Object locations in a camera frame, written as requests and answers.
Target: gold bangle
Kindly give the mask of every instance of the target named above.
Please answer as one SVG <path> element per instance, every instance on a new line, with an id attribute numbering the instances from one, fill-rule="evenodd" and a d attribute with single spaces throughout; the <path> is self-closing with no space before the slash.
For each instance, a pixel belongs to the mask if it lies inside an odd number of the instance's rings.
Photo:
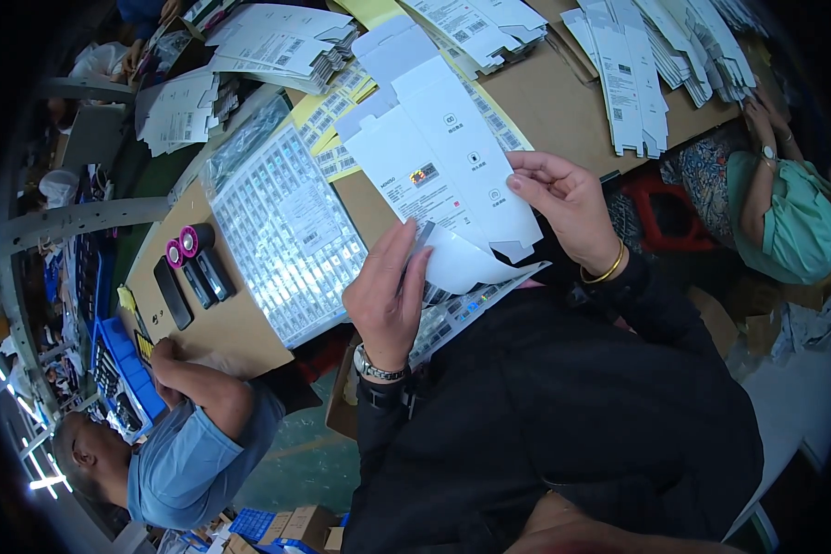
<path id="1" fill-rule="evenodd" d="M 585 276 L 587 275 L 587 272 L 585 271 L 585 268 L 579 266 L 578 267 L 578 273 L 581 275 L 582 282 L 584 282 L 585 284 L 593 284 L 593 283 L 599 283 L 599 282 L 605 280 L 610 275 L 612 275 L 612 273 L 619 267 L 619 264 L 622 262 L 622 258 L 624 258 L 624 257 L 625 257 L 625 243 L 620 238 L 619 239 L 619 257 L 616 258 L 616 262 L 612 264 L 612 267 L 609 268 L 609 271 L 604 273 L 603 275 L 599 276 L 598 278 L 594 279 L 593 281 L 588 281 L 585 278 Z"/>

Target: wristwatch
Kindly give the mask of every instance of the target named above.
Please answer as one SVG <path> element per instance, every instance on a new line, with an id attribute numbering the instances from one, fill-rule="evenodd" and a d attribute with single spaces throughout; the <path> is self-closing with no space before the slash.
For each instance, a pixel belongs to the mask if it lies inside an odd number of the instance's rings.
<path id="1" fill-rule="evenodd" d="M 366 355 L 363 345 L 360 345 L 355 350 L 355 368 L 361 375 L 369 375 L 370 377 L 375 377 L 376 379 L 388 382 L 396 381 L 404 377 L 407 374 L 407 371 L 409 371 L 409 365 L 404 366 L 400 371 L 379 370 L 377 367 L 372 365 L 371 361 L 369 361 L 369 356 Z"/>

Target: yellow paper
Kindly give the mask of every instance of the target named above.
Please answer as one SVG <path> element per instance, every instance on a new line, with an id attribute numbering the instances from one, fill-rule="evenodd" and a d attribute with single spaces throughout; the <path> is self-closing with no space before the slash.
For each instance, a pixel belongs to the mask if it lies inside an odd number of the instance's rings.
<path id="1" fill-rule="evenodd" d="M 394 0 L 335 0 L 337 4 L 345 8 L 353 15 L 363 27 L 372 30 L 377 28 L 388 19 L 406 15 L 403 8 L 398 6 Z"/>

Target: clear plastic bag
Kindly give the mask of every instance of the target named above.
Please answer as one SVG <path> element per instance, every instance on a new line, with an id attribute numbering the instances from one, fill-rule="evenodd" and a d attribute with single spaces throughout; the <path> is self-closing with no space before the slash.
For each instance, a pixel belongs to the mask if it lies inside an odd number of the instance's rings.
<path id="1" fill-rule="evenodd" d="M 212 154 L 200 169 L 200 183 L 210 200 L 222 189 L 222 185 L 264 145 L 266 139 L 289 115 L 286 99 L 277 95 L 273 100 L 253 112 L 234 134 Z"/>

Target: light blue t-shirt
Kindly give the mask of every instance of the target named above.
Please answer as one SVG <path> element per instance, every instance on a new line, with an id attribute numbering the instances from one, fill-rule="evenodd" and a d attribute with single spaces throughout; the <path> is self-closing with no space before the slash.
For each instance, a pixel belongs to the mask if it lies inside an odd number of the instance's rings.
<path id="1" fill-rule="evenodd" d="M 284 408 L 274 393 L 253 387 L 253 414 L 237 442 L 200 406 L 179 403 L 133 453 L 127 508 L 134 521 L 187 531 L 224 510 L 264 458 Z"/>

